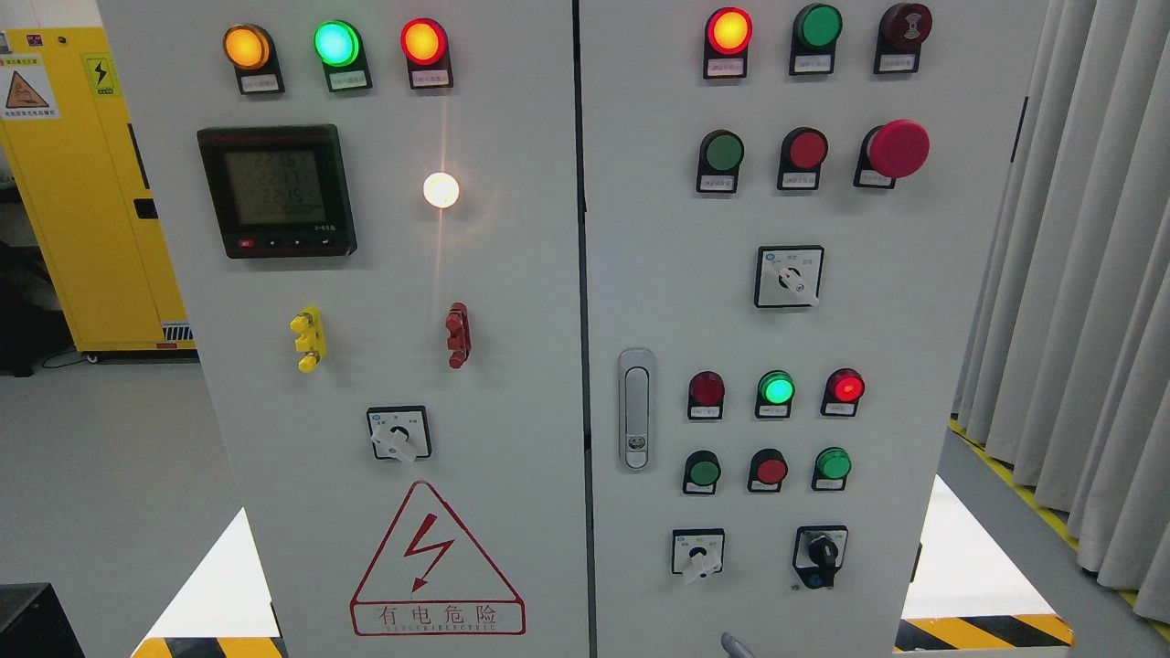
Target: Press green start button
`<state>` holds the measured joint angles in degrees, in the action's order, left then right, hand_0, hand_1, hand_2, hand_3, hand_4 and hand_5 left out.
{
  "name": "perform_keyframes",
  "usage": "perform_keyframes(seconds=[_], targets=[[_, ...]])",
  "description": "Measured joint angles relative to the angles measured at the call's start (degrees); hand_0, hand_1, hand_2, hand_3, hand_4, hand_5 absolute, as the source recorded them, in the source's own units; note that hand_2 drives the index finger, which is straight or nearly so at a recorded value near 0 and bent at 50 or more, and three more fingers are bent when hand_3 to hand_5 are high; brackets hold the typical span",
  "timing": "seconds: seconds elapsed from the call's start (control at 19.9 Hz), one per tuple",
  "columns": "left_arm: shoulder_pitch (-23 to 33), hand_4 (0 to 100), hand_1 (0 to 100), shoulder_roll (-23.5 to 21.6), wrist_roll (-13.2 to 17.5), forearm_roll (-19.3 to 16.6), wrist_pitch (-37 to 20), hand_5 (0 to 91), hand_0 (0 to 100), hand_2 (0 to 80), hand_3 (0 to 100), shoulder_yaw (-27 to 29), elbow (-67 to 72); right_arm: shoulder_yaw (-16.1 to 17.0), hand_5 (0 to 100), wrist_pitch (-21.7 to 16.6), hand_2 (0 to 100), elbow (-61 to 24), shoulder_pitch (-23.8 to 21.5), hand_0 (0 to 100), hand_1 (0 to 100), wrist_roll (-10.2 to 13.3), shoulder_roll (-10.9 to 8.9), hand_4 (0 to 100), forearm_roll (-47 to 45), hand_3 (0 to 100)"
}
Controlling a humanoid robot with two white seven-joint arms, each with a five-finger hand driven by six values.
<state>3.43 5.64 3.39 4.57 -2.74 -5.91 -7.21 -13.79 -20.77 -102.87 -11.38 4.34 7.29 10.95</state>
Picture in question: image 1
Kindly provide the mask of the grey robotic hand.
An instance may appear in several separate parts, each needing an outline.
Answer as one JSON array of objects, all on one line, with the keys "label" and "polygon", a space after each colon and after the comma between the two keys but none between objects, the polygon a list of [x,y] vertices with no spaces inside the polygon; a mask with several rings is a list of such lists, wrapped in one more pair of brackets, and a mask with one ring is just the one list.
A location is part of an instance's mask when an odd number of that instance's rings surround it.
[{"label": "grey robotic hand", "polygon": [[737,640],[728,632],[720,635],[720,646],[727,651],[727,656],[730,658],[755,658],[752,650],[744,642]]}]

